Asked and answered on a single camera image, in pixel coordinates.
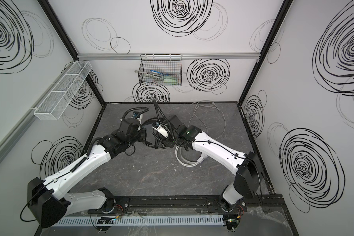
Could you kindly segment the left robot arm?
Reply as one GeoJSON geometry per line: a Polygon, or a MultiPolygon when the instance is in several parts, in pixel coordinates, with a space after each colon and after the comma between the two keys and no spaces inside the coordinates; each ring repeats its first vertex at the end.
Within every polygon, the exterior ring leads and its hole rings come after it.
{"type": "Polygon", "coordinates": [[[41,228],[49,228],[69,214],[85,210],[111,213],[116,207],[114,195],[105,187],[86,193],[69,191],[101,165],[124,153],[136,142],[145,142],[146,129],[142,125],[147,107],[127,110],[119,129],[102,138],[95,138],[87,152],[64,169],[46,177],[34,178],[27,186],[26,207],[41,228]]]}

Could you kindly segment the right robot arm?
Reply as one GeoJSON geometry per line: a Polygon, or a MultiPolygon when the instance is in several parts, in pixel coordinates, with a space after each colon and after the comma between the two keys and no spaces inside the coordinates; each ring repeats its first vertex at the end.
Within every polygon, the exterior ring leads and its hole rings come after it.
{"type": "Polygon", "coordinates": [[[224,207],[233,207],[242,198],[252,199],[262,196],[257,190],[261,188],[264,171],[257,154],[253,152],[246,154],[227,147],[194,125],[186,127],[175,115],[167,118],[156,100],[153,99],[152,102],[156,112],[154,136],[164,146],[176,148],[175,156],[178,162],[193,167],[210,157],[235,176],[234,182],[221,194],[220,201],[224,207]],[[186,163],[179,158],[182,148],[198,151],[201,156],[195,163],[186,163]]]}

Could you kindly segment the white headphones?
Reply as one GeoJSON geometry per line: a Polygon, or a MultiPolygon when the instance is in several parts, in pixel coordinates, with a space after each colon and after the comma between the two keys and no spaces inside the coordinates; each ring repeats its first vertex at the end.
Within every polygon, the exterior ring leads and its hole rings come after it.
{"type": "Polygon", "coordinates": [[[177,162],[184,167],[196,167],[202,164],[208,158],[208,155],[201,152],[198,153],[196,151],[191,154],[188,154],[185,149],[181,147],[176,147],[175,157],[177,159],[177,162]]]}

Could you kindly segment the black blue gaming headset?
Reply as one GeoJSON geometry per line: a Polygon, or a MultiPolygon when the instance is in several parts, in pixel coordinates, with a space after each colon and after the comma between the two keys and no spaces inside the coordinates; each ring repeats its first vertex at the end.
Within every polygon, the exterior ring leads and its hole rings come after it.
{"type": "MultiPolygon", "coordinates": [[[[144,123],[143,123],[143,126],[147,126],[147,125],[152,125],[153,123],[155,122],[159,122],[160,124],[163,125],[163,127],[168,131],[168,134],[169,134],[169,148],[173,148],[174,146],[176,146],[176,141],[175,141],[175,138],[174,138],[174,134],[173,134],[173,126],[171,124],[171,122],[167,122],[165,119],[161,118],[160,120],[158,118],[151,118],[151,119],[148,119],[146,120],[144,123]]],[[[154,138],[158,137],[158,138],[161,138],[161,139],[165,139],[162,135],[160,135],[157,131],[155,131],[152,127],[152,135],[154,136],[154,138]]]]}

